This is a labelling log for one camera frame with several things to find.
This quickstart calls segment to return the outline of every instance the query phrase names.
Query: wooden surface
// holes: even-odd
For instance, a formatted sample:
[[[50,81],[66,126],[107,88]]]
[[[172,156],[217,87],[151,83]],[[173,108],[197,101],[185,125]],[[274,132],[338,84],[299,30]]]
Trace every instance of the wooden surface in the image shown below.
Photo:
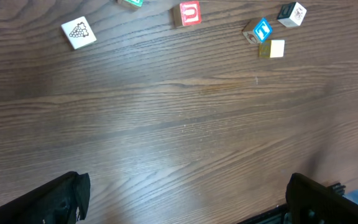
[[[89,172],[84,223],[235,223],[283,203],[293,172],[358,187],[358,1],[0,0],[0,205]],[[72,51],[60,25],[98,41]],[[285,57],[242,28],[265,16]]]

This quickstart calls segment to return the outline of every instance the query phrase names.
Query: toy block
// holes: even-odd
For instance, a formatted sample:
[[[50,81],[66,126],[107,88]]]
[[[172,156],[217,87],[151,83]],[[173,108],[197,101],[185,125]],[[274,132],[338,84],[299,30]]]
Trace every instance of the toy block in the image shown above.
[[[138,10],[142,7],[143,0],[117,0],[117,2],[132,10]]]
[[[85,17],[66,22],[62,25],[62,29],[75,50],[96,41]]]
[[[182,2],[173,8],[176,27],[192,26],[201,23],[201,9],[198,1]]]
[[[307,10],[298,2],[285,4],[281,8],[277,20],[286,27],[297,27],[301,25],[306,12]]]
[[[283,57],[284,46],[285,40],[266,40],[266,42],[259,44],[259,57]]]
[[[263,43],[272,32],[273,29],[265,18],[251,20],[242,30],[250,44]]]

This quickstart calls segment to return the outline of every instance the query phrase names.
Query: wood grain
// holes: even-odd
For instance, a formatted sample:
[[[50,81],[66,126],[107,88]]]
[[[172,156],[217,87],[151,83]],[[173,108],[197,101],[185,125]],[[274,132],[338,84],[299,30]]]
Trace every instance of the wood grain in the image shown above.
[[[358,187],[358,2],[179,1],[137,12],[108,0],[0,1],[0,205],[89,172],[84,223],[235,223],[284,202],[293,172]],[[60,25],[86,16],[73,51]],[[265,16],[285,57],[241,34]]]

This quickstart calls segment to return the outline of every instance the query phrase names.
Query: blue object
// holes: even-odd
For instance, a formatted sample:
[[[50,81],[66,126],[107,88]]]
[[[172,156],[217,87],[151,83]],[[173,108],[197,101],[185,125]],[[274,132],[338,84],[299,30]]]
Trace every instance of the blue object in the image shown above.
[[[285,4],[281,7],[281,11],[277,17],[277,19],[286,19],[291,16],[293,9],[295,8],[296,2]]]
[[[265,18],[262,18],[259,23],[255,26],[254,34],[263,43],[269,35],[273,32],[273,28],[267,22]]]

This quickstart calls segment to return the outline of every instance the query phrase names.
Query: bunch of grapes picture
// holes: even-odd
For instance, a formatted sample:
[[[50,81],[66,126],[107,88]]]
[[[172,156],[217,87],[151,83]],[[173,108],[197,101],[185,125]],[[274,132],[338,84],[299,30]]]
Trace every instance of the bunch of grapes picture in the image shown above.
[[[76,27],[74,27],[73,31],[70,33],[70,37],[86,37],[89,33],[86,30],[86,26],[83,22],[77,24]]]

